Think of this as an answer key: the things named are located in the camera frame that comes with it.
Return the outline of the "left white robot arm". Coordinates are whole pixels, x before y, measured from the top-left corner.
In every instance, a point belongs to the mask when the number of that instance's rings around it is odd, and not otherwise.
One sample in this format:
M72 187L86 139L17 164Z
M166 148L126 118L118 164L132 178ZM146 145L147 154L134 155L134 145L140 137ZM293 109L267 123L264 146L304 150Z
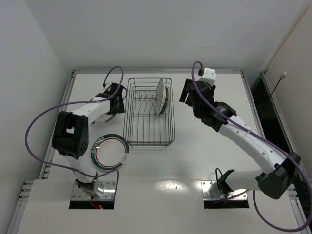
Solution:
M52 147L69 162L76 176L77 187L92 197L100 197L104 191L95 169L96 147L104 139L89 144L89 126L103 115L112 117L125 112L122 95L124 86L109 83L103 87L102 93L95 95L80 108L59 112L52 137Z

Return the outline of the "white grey rimmed plate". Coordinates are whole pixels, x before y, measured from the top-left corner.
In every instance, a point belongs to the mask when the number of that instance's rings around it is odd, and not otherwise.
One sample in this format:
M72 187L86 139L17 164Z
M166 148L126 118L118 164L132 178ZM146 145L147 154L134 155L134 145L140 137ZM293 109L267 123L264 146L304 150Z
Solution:
M156 89L156 98L155 98L155 115L159 115L163 107L163 102L165 100L165 88L164 81L160 79L157 89Z

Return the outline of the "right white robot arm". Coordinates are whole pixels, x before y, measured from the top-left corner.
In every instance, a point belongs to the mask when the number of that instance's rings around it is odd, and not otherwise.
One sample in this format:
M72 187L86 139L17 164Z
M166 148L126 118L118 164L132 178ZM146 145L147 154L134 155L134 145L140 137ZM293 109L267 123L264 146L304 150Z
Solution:
M285 156L261 141L259 135L248 129L248 125L232 107L214 101L215 85L211 86L201 80L195 83L212 106L209 107L198 95L191 79L185 81L179 101L191 106L196 118L234 142L260 167L259 170L245 172L229 169L213 185L211 192L222 197L238 189L259 190L272 199L280 199L298 175L295 164L300 163L300 156L295 152ZM235 122L248 130L243 131L234 125Z

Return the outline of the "green red rimmed plate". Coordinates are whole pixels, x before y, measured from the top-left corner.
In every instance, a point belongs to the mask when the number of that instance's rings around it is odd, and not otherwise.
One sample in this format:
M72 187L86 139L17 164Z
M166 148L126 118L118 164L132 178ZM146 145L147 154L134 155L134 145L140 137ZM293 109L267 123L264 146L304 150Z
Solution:
M98 138L91 147L91 161L102 171L118 169L126 163L129 149L122 136L107 134Z
M96 120L94 120L91 124L95 126L101 126L111 121L114 117L115 117L115 114L113 115L104 114L98 117Z

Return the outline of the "small blue patterned plate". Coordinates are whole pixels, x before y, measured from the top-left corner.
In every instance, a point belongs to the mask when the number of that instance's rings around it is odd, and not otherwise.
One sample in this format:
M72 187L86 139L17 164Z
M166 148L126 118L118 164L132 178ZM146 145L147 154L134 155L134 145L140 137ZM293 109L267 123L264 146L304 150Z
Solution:
M164 101L164 104L163 104L162 109L161 109L161 111L160 111L160 114L165 113L165 111L166 111L166 109L167 109L168 98L169 98L169 88L168 88L168 87L165 88L165 95L166 95L166 96L165 96L165 101Z

